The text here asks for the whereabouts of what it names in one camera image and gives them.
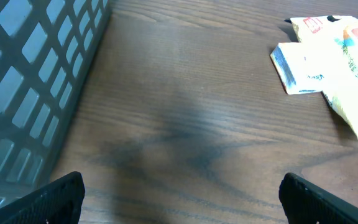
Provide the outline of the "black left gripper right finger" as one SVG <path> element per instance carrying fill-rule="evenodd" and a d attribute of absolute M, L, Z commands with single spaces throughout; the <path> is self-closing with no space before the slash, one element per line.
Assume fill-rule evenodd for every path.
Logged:
<path fill-rule="evenodd" d="M 285 174 L 278 196 L 289 224 L 358 224 L 357 207 L 294 173 Z"/>

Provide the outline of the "grey plastic shopping basket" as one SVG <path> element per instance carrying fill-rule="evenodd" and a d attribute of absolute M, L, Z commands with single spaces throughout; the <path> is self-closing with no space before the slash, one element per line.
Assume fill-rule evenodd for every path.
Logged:
<path fill-rule="evenodd" d="M 109 0 L 0 0 L 0 208 L 47 184 Z"/>

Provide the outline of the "yellow snack bag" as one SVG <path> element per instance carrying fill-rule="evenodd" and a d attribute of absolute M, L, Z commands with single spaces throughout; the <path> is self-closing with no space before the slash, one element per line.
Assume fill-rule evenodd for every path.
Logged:
<path fill-rule="evenodd" d="M 316 51 L 323 94 L 358 140 L 358 19 L 329 15 L 292 17 L 287 22 L 298 41 Z"/>

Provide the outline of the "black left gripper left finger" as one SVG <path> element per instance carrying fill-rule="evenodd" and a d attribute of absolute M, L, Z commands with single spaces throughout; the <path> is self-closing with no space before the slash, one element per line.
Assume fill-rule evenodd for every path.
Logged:
<path fill-rule="evenodd" d="M 74 171 L 0 208 L 0 223 L 77 224 L 84 197 L 82 175 Z"/>

